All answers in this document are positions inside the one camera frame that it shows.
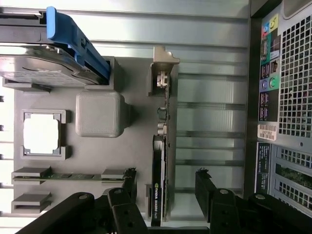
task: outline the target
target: blue handle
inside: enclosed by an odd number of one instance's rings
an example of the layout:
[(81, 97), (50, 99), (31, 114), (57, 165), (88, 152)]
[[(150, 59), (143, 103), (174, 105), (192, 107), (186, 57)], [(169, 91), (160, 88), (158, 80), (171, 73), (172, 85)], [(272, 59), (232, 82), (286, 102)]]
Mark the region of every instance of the blue handle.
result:
[(87, 62), (104, 78), (109, 80), (110, 65), (98, 53), (74, 20), (57, 10), (47, 7), (47, 38), (56, 43), (66, 44), (75, 52), (75, 61), (81, 66)]

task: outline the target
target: green circuit board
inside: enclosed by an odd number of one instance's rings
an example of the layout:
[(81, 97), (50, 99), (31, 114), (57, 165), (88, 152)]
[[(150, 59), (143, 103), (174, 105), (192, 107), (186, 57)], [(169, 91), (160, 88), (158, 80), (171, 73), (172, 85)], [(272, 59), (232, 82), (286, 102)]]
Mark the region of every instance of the green circuit board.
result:
[(31, 176), (16, 176), (13, 180), (28, 180), (28, 181), (46, 181), (46, 180), (69, 180), (69, 181), (101, 181), (111, 183), (122, 183), (123, 179), (102, 179), (101, 174), (75, 174), (75, 173), (51, 173), (42, 177)]

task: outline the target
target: cpu socket cover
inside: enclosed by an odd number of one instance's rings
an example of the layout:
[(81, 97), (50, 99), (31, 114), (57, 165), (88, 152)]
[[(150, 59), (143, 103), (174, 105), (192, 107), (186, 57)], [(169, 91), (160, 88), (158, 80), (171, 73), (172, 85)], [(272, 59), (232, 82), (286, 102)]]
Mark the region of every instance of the cpu socket cover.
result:
[(69, 122), (65, 110), (23, 110), (23, 159), (65, 160), (68, 147), (62, 145), (62, 129)]

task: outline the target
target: barcode label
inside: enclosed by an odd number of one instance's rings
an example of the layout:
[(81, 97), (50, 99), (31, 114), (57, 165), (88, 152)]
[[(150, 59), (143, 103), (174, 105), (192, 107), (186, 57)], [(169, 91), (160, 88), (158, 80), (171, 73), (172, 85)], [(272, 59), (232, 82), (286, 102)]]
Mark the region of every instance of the barcode label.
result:
[(277, 130), (276, 126), (258, 124), (258, 138), (276, 141)]
[(272, 125), (265, 125), (265, 124), (259, 124), (260, 125), (260, 129), (261, 130), (265, 130), (265, 131), (272, 131), (275, 132), (276, 131), (276, 127), (272, 126)]

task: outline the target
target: rear panel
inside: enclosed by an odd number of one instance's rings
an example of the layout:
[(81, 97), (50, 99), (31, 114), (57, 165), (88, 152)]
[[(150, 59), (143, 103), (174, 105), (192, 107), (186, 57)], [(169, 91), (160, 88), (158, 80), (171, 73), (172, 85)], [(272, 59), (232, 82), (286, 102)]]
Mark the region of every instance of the rear panel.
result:
[(312, 217), (312, 5), (262, 21), (255, 192)]

